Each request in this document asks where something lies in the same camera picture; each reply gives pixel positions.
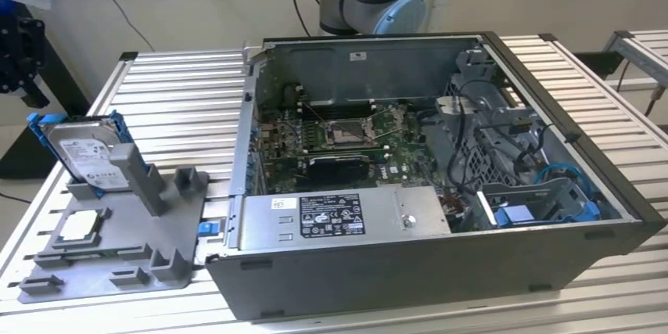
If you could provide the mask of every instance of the blue clip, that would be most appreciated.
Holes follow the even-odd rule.
[[[514,224],[526,223],[534,220],[526,205],[502,207],[496,211],[493,217],[501,228],[512,227]]]
[[[600,215],[601,210],[593,202],[588,201],[584,204],[582,211],[580,212],[580,214],[572,217],[572,220],[576,222],[593,222],[598,219]]]
[[[216,236],[220,233],[220,222],[201,222],[197,227],[197,236]]]

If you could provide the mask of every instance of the white label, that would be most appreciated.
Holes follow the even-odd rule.
[[[365,52],[350,52],[350,62],[357,62],[360,60],[366,60]]]
[[[108,162],[108,148],[104,142],[70,138],[60,141],[60,147],[88,184],[101,189],[128,187],[121,169]]]
[[[272,209],[296,209],[296,197],[272,199]]]

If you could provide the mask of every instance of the hard drive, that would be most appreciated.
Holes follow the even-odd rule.
[[[114,145],[133,142],[120,113],[113,111],[106,116],[76,118],[33,113],[28,123],[74,182],[88,183],[100,192],[129,189],[120,169],[108,161]]]

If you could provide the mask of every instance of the gray plastic holder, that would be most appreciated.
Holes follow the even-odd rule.
[[[133,144],[116,145],[109,161],[130,190],[98,196],[89,185],[68,184],[74,198],[18,285],[22,303],[178,289],[189,283],[209,175],[177,167],[161,176],[154,165],[145,169]],[[60,233],[81,211],[94,212],[84,216],[90,228],[72,239]]]

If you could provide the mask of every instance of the blue latch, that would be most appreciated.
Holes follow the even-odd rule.
[[[220,222],[201,222],[197,227],[197,236],[216,236],[220,233]]]
[[[493,214],[493,217],[501,228],[512,227],[514,224],[532,222],[534,220],[526,205],[501,207]]]

